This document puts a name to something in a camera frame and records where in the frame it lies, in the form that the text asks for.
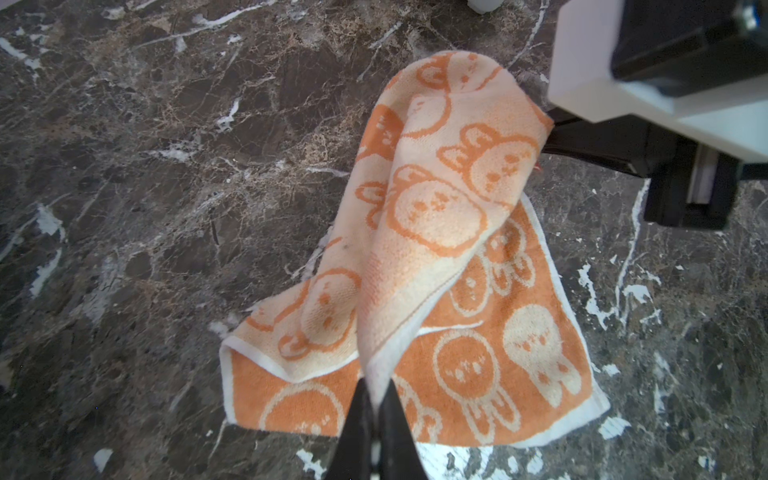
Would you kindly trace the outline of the orange bunny towel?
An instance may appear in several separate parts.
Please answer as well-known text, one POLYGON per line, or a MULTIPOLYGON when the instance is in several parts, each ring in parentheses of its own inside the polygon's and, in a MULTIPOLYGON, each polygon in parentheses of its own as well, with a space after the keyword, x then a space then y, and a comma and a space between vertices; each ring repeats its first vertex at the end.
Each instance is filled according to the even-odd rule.
POLYGON ((609 401, 524 186, 552 120, 495 60, 446 51, 379 97, 317 272, 222 343, 228 420, 335 436, 356 384, 419 442, 542 446, 609 401))

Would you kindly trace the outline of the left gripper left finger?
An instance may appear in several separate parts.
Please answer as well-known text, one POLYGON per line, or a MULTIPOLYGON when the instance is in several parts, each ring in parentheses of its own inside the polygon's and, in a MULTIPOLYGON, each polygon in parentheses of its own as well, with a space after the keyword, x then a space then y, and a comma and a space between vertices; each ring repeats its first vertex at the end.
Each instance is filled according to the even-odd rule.
POLYGON ((325 480, 370 480, 374 414, 366 381, 360 379, 325 480))

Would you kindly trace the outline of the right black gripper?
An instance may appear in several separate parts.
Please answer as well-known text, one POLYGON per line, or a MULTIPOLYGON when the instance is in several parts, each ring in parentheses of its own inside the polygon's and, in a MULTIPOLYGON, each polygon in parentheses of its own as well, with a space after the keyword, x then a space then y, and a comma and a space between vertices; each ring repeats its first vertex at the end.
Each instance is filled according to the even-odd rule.
POLYGON ((660 226, 721 230, 739 183, 765 180, 767 165, 748 164, 633 115, 591 123, 565 110, 543 152, 651 181, 644 220, 660 226))

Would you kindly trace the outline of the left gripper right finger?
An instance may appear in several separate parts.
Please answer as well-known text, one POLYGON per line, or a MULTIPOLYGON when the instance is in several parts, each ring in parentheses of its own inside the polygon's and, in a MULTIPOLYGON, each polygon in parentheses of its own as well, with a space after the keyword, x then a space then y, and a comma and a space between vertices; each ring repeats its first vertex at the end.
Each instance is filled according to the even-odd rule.
POLYGON ((377 434, 380 444, 377 470, 381 479, 428 479, 393 380, 378 410, 377 434))

